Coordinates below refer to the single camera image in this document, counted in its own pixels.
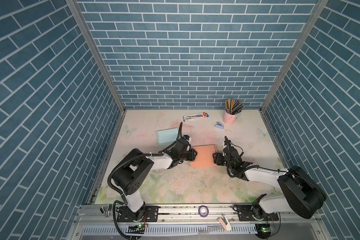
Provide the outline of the pink paper box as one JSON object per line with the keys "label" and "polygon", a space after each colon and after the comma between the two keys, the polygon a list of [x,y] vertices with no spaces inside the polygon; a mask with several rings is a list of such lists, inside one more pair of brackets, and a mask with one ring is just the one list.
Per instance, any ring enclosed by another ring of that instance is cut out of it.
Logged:
{"label": "pink paper box", "polygon": [[195,160],[190,162],[194,168],[206,168],[216,166],[213,154],[217,152],[215,145],[195,146],[193,149],[198,153]]}

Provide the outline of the light blue paper box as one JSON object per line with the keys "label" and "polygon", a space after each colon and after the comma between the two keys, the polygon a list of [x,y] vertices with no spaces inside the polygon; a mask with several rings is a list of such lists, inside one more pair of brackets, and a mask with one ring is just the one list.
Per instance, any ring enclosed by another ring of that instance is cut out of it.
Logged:
{"label": "light blue paper box", "polygon": [[169,146],[177,139],[178,132],[178,128],[157,131],[158,145]]}

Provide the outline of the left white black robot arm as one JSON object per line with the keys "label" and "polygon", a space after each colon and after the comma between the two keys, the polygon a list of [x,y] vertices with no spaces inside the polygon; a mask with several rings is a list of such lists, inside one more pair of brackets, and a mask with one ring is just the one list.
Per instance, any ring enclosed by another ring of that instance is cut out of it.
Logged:
{"label": "left white black robot arm", "polygon": [[140,187],[151,171],[172,169],[184,161],[193,162],[197,154],[191,146],[191,138],[185,135],[157,154],[144,154],[139,149],[133,149],[114,167],[107,183],[121,195],[123,213],[129,220],[140,221],[146,214]]}

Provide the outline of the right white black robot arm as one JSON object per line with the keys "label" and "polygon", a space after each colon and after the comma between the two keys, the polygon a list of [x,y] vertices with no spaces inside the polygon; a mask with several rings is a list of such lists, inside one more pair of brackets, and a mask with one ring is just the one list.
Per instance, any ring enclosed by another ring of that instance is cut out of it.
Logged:
{"label": "right white black robot arm", "polygon": [[260,221],[279,212],[294,212],[310,219],[327,199],[325,191],[300,167],[269,169],[245,162],[232,146],[225,146],[222,153],[213,154],[214,163],[224,166],[230,178],[258,182],[281,190],[280,196],[259,195],[252,203],[253,218]]}

